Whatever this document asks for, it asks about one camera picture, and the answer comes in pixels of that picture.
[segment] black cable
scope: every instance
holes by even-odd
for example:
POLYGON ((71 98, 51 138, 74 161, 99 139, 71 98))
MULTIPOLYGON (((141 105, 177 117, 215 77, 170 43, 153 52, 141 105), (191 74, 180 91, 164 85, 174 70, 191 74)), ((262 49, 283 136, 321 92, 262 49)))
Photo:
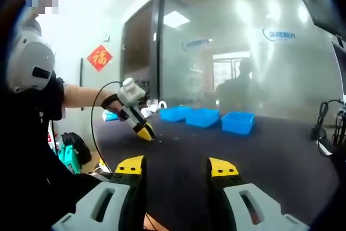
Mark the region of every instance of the black cable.
POLYGON ((52 120, 51 122, 52 122, 52 134, 53 134, 53 141, 54 141, 55 153, 56 153, 56 156, 59 157, 59 155, 58 155, 58 147, 57 147, 56 141, 55 141, 55 131, 54 131, 54 123, 53 123, 53 120, 52 120))
POLYGON ((93 123, 92 123, 92 116, 93 116, 93 114, 94 114, 94 107, 95 107, 97 98, 98 98, 98 96, 100 95, 101 91, 102 91, 105 87, 109 86, 110 84, 114 84, 114 83, 119 83, 120 86, 122 85, 122 83, 121 83, 120 81, 112 81, 112 82, 107 83, 105 86, 103 86, 103 87, 99 90, 99 92, 97 93, 97 95, 96 95, 96 97, 95 97, 94 103, 92 104, 92 107, 91 107, 91 116, 90 116, 90 121, 91 121, 91 122, 90 122, 90 125, 91 125, 91 134, 92 134, 92 139, 93 139, 93 141, 94 141, 95 148, 96 148, 96 150, 97 150, 97 152, 98 152, 98 154, 99 154, 101 160, 103 161, 104 165, 106 165, 106 167, 107 167, 107 169, 109 170, 110 173, 112 173, 112 171, 111 171, 111 169, 109 168, 109 166, 107 165, 107 163, 105 162, 104 158, 102 157, 101 152, 99 151, 99 149, 98 149, 98 147, 97 147, 97 144, 96 144, 96 140, 95 140, 95 136, 94 136, 94 125, 93 125, 93 123))
POLYGON ((312 140, 318 140, 320 137, 325 137, 325 136, 320 136, 320 131, 322 129, 324 118, 327 115, 328 110, 329 110, 329 103, 331 103, 331 102, 338 102, 338 103, 343 104, 342 100, 330 100, 328 102, 322 102, 321 103, 320 112, 318 113, 317 123, 311 131, 311 139, 312 140))
POLYGON ((151 222, 151 220, 150 220, 150 218, 149 218, 148 213, 146 213, 145 215, 147 216, 147 218, 148 218, 150 224, 152 225, 152 227, 155 229, 155 231, 157 231, 156 227, 152 224, 152 222, 151 222))

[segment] white helmet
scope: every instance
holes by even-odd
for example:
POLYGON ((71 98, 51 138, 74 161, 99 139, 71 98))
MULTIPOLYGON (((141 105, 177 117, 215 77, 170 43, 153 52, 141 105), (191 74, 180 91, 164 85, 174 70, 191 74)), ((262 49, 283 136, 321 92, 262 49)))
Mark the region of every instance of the white helmet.
POLYGON ((54 67, 54 53, 41 37, 35 19, 21 25, 6 68, 8 88, 15 93, 27 89, 42 90, 48 84, 54 67))

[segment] black backpack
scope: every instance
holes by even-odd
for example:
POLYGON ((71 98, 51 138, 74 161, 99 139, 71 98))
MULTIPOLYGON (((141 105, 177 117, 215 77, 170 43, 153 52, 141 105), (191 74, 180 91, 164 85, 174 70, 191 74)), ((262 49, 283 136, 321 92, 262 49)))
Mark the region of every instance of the black backpack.
POLYGON ((62 138, 64 145, 73 146, 78 162, 81 166, 91 161, 90 150, 79 135, 76 133, 64 133, 62 138))

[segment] blue logo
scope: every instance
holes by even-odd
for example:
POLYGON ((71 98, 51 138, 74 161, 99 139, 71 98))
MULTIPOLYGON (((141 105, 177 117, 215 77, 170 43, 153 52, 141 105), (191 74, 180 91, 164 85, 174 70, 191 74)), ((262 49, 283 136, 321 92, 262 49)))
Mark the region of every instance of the blue logo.
POLYGON ((296 34, 294 32, 275 31, 268 28, 263 28, 262 33, 265 38, 272 42, 276 40, 288 40, 296 38, 296 34))
POLYGON ((209 40, 208 39, 202 39, 202 40, 196 40, 188 43, 182 43, 182 48, 187 51, 190 48, 197 47, 200 45, 209 45, 209 40))

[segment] black cable on table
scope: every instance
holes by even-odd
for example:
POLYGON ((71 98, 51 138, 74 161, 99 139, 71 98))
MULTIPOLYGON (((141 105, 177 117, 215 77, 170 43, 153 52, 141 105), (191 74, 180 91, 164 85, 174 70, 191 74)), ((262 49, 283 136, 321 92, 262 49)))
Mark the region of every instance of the black cable on table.
POLYGON ((322 129, 324 118, 327 115, 328 110, 329 110, 329 103, 331 103, 331 102, 338 102, 338 103, 342 104, 341 100, 330 100, 328 102, 322 102, 321 103, 320 111, 318 113, 317 123, 311 131, 311 139, 312 140, 318 140, 320 137, 325 137, 325 136, 320 136, 320 131, 322 129))
MULTIPOLYGON (((328 110, 329 110, 329 104, 332 103, 332 102, 338 102, 340 104, 343 104, 342 100, 330 100, 328 102, 322 102, 321 105, 320 105, 320 111, 318 113, 317 123, 316 123, 315 127, 311 130, 311 136, 310 136, 312 140, 316 140, 317 141, 318 151, 324 157, 329 157, 329 155, 324 154, 324 152, 322 151, 320 139, 321 138, 327 138, 327 134, 326 134, 326 132, 324 130, 323 131, 323 136, 321 136, 321 130, 323 129, 322 125, 323 125, 324 118, 327 115, 328 110)), ((334 131, 334 134, 333 134, 333 137, 332 137, 333 140, 334 140, 334 138, 337 138, 337 136, 335 136, 335 135, 338 135, 338 133, 339 133, 339 129, 338 129, 337 117, 336 117, 335 131, 334 131)))
POLYGON ((96 97, 95 97, 94 103, 92 104, 92 107, 91 107, 91 116, 90 116, 90 121, 91 121, 91 122, 90 122, 90 125, 91 125, 92 140, 94 141, 95 148, 96 148, 96 150, 97 150, 97 152, 98 152, 98 154, 99 154, 101 160, 103 161, 104 165, 106 165, 106 167, 107 167, 107 169, 109 170, 110 173, 111 173, 112 171, 111 171, 111 169, 109 168, 109 166, 107 165, 107 163, 105 162, 105 160, 104 160, 104 158, 103 158, 103 156, 102 156, 101 152, 99 151, 98 146, 97 146, 97 144, 96 144, 96 140, 95 140, 95 136, 94 136, 94 124, 93 124, 93 122, 92 122, 92 116, 93 116, 93 114, 94 114, 94 107, 95 107, 97 98, 98 98, 98 96, 100 95, 101 91, 102 91, 105 87, 109 86, 110 84, 114 84, 114 83, 119 83, 120 86, 122 85, 122 83, 121 83, 120 81, 112 81, 112 82, 107 83, 105 86, 103 86, 103 87, 99 90, 99 92, 97 93, 97 95, 96 95, 96 97))

